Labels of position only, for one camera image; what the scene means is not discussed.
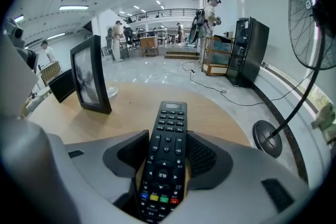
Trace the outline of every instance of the green button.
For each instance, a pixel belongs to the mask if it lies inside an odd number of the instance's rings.
[[[167,197],[160,197],[160,202],[169,202]]]

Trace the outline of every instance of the black cable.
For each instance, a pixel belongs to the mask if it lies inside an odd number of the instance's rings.
[[[185,63],[191,63],[191,62],[195,62],[195,61],[184,62],[184,63],[182,64],[182,69],[183,69],[184,71],[190,71],[189,79],[190,79],[191,81],[195,82],[196,84],[202,85],[203,87],[206,87],[206,88],[208,88],[208,89],[212,89],[212,90],[215,90],[215,91],[219,92],[219,93],[220,93],[226,100],[228,100],[229,102],[231,102],[231,103],[233,103],[233,104],[236,104],[236,105],[238,105],[238,106],[254,106],[254,105],[265,104],[265,103],[269,103],[269,102],[272,102],[272,101],[281,100],[282,98],[284,98],[284,97],[286,97],[288,94],[290,94],[293,90],[295,90],[297,87],[299,87],[299,86],[301,85],[301,83],[303,83],[303,81],[306,80],[306,79],[313,73],[313,71],[314,71],[314,70],[312,70],[312,71],[309,73],[309,75],[306,76],[303,80],[301,80],[300,83],[299,83],[297,86],[295,86],[293,89],[291,89],[289,92],[287,92],[284,96],[282,96],[282,97],[280,97],[280,98],[276,98],[276,99],[272,99],[272,100],[269,100],[269,101],[266,101],[266,102],[261,102],[261,103],[256,103],[256,104],[237,104],[236,102],[231,101],[228,97],[226,97],[226,96],[223,94],[223,93],[226,93],[227,91],[225,91],[225,90],[219,91],[219,90],[217,90],[217,89],[215,89],[215,88],[205,86],[205,85],[203,85],[203,84],[201,84],[201,83],[199,83],[199,82],[196,82],[196,81],[194,81],[194,80],[191,79],[191,74],[192,74],[192,73],[194,74],[195,71],[194,71],[193,69],[185,69],[183,65],[184,65]]]

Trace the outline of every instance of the fan base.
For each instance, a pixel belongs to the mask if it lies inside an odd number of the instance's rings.
[[[253,139],[258,149],[277,158],[282,152],[282,141],[279,134],[275,137],[270,137],[274,130],[275,127],[269,122],[257,121],[253,125]]]

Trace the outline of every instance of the remote control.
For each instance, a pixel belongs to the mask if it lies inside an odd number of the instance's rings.
[[[161,102],[139,189],[147,223],[160,223],[183,199],[186,131],[187,104]]]

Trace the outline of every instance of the yellow button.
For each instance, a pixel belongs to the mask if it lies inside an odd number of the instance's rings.
[[[159,197],[157,195],[151,194],[151,196],[149,197],[149,199],[152,200],[152,201],[158,201]]]

